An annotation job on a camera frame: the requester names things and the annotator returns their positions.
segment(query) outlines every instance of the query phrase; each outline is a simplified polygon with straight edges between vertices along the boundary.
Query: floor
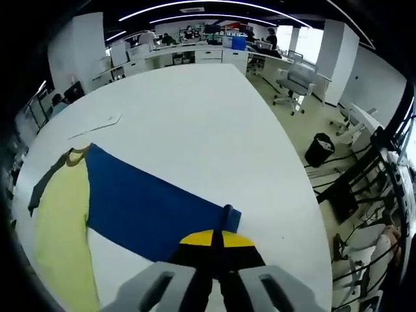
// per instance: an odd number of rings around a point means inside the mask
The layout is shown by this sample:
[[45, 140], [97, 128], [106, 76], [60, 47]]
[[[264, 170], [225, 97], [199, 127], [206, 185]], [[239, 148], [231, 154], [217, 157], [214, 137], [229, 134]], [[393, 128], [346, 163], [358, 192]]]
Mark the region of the floor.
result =
[[[294, 116], [291, 116], [290, 106], [272, 104], [274, 96], [279, 95], [279, 93], [271, 85], [269, 85], [261, 77], [261, 75], [253, 75], [252, 73], [248, 73], [247, 79], [261, 94], [276, 118], [279, 120], [280, 124], [283, 126], [304, 165], [307, 165], [304, 157], [305, 152], [307, 151], [315, 134], [326, 133], [331, 137], [333, 142], [337, 140], [337, 128], [334, 125], [330, 125], [332, 120], [338, 122], [343, 121], [343, 117], [337, 108], [331, 107], [329, 105], [323, 105], [315, 96], [309, 96], [306, 97], [302, 103], [302, 108], [305, 110], [305, 114], [296, 113]], [[345, 157], [350, 154], [351, 151], [348, 147], [348, 142], [339, 142], [335, 143], [335, 153], [329, 159]], [[324, 164], [319, 169], [325, 169], [325, 171], [328, 171], [328, 175], [320, 177], [316, 177], [317, 171], [312, 167], [305, 168], [305, 170], [308, 172], [311, 184], [313, 186], [318, 186], [337, 179], [341, 175], [337, 171], [345, 171], [347, 168], [352, 166], [355, 161], [356, 159], [354, 157], [349, 157], [343, 160]], [[317, 187], [315, 190], [322, 192], [328, 186], [329, 185]], [[354, 226], [357, 226], [361, 223], [359, 219], [363, 214], [363, 211], [361, 210], [362, 209], [360, 209], [347, 221], [340, 224], [335, 218], [330, 203], [328, 201], [324, 201], [320, 204], [320, 211], [322, 213], [324, 225], [326, 228], [331, 257], [333, 257], [332, 240], [334, 235], [336, 233], [340, 233], [341, 237], [346, 239], [353, 230]], [[336, 298], [338, 296], [339, 294], [334, 292], [333, 306], [337, 306], [337, 304], [334, 303], [339, 302], [339, 298]]]

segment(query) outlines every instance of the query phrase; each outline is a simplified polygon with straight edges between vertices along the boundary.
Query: white pillar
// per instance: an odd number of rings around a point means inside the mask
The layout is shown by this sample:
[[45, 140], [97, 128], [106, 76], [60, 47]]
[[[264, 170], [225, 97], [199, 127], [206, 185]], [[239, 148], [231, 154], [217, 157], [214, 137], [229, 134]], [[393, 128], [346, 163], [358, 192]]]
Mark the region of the white pillar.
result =
[[47, 58], [55, 90], [63, 94], [74, 81], [92, 91], [97, 61], [105, 57], [103, 13], [74, 17], [49, 43]]
[[345, 23], [325, 20], [324, 37], [317, 60], [318, 72], [331, 79], [325, 102], [337, 105], [350, 77], [359, 37]]
[[296, 46], [298, 45], [299, 31], [299, 27], [293, 27], [291, 42], [289, 44], [289, 50], [296, 51]]

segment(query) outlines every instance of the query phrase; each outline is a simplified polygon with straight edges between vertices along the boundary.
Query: chair backrest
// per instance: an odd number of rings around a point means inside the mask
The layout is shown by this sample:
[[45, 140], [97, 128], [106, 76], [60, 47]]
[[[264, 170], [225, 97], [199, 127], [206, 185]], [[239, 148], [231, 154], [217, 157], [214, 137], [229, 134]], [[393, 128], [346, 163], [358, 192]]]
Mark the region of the chair backrest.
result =
[[318, 75], [318, 68], [316, 65], [308, 63], [304, 60], [293, 60], [290, 65], [287, 80], [308, 88], [309, 84], [314, 83]]
[[304, 59], [304, 55], [297, 53], [293, 50], [288, 50], [287, 52], [287, 58], [291, 59], [291, 60], [303, 60]]

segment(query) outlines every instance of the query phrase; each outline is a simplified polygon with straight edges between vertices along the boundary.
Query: window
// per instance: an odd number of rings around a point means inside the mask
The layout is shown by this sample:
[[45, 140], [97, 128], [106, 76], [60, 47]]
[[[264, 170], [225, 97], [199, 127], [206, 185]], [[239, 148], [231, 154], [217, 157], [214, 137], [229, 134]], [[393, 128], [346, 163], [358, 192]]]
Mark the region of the window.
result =
[[278, 47], [283, 54], [287, 54], [291, 44], [293, 26], [279, 26], [276, 36], [278, 37]]
[[295, 51], [303, 54], [308, 62], [316, 64], [323, 36], [324, 31], [320, 29], [301, 27]]

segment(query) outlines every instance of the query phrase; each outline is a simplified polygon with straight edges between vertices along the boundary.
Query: black trash bin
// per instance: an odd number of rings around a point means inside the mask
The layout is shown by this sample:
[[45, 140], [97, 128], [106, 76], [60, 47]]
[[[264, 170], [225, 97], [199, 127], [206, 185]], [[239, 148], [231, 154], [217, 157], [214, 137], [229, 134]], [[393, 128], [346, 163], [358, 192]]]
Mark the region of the black trash bin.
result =
[[317, 133], [307, 149], [305, 159], [312, 167], [318, 168], [335, 151], [331, 138], [325, 133]]

